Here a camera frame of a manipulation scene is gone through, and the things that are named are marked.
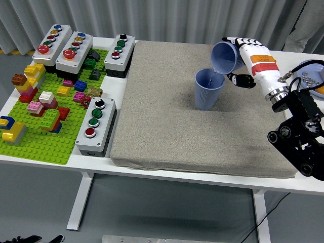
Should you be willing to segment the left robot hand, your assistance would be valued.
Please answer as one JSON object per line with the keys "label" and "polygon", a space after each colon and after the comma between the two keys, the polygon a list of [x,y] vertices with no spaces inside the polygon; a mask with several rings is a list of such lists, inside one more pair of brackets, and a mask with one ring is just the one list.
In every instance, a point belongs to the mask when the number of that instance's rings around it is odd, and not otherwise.
{"label": "left robot hand", "polygon": [[[38,235],[31,235],[26,238],[22,238],[21,236],[17,236],[12,238],[11,240],[6,240],[4,243],[35,243],[35,242],[41,242],[42,237]],[[59,242],[64,242],[65,241],[65,236],[60,234],[56,236],[54,239],[49,241],[49,243],[59,243]]]}

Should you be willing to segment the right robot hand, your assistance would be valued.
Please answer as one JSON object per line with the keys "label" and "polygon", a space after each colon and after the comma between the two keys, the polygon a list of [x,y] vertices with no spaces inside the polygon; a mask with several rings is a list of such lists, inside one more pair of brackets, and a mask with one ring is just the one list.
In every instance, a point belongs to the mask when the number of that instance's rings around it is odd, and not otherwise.
{"label": "right robot hand", "polygon": [[223,40],[237,47],[249,74],[261,86],[266,100],[274,102],[288,94],[288,85],[279,81],[281,74],[278,65],[266,46],[256,39],[244,37],[224,37]]}

